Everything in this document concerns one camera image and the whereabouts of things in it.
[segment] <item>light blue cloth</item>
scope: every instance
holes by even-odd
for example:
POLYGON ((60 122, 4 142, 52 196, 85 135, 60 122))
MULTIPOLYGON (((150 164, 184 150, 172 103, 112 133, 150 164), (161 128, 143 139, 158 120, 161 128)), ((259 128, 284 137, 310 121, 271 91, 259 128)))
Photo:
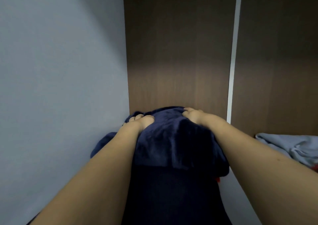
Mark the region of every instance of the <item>light blue cloth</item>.
POLYGON ((255 138, 310 168, 318 165, 318 136, 259 133, 255 138))

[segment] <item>hand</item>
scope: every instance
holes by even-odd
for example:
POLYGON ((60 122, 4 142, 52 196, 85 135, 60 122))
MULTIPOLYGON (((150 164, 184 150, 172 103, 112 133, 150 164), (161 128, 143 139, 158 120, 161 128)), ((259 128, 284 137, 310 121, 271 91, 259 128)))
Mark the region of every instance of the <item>hand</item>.
POLYGON ((182 113, 182 115, 196 124, 203 125, 203 119, 207 113, 200 109, 195 110, 194 108, 185 108, 185 111, 182 113))
POLYGON ((136 122, 140 125, 140 132, 147 128, 155 121, 155 118, 151 115, 144 116, 143 114, 138 114, 136 117, 131 117, 128 122, 136 122))

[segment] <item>brown wood grain panel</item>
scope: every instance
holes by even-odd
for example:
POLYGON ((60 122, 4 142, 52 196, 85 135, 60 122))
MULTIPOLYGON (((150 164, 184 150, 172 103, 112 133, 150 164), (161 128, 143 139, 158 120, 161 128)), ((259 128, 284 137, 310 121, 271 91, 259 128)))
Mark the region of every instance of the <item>brown wood grain panel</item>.
POLYGON ((318 0, 242 0, 231 123, 318 135, 318 0))
POLYGON ((191 106, 226 118, 235 0, 124 0, 130 113, 191 106))

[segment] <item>white vertical strip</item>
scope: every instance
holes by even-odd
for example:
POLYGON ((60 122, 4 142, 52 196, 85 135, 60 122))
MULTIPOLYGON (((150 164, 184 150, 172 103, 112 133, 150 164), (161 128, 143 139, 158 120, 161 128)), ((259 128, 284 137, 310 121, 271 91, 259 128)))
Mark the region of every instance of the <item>white vertical strip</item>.
POLYGON ((228 92, 228 96, 227 96, 226 121, 228 123, 231 123, 231 115, 232 115, 234 70, 235 70, 235 58, 236 58, 236 45, 237 45, 237 41, 238 41, 238 32, 239 32, 239 13, 240 13, 240 9, 241 9, 241 0, 236 0, 235 14, 234 14, 234 28, 233 28, 231 65, 230 65, 230 78, 229 78, 229 92, 228 92))

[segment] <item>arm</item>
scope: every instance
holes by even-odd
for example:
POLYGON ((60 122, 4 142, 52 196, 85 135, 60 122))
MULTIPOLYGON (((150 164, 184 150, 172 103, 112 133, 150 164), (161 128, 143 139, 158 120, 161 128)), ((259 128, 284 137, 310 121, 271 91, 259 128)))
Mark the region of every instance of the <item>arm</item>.
POLYGON ((260 143, 224 119, 186 108, 183 115, 209 128, 263 224, 316 224, 318 174, 260 143))
POLYGON ((37 224, 120 224, 128 194, 138 134, 154 122, 138 115, 123 125, 43 209, 37 224))

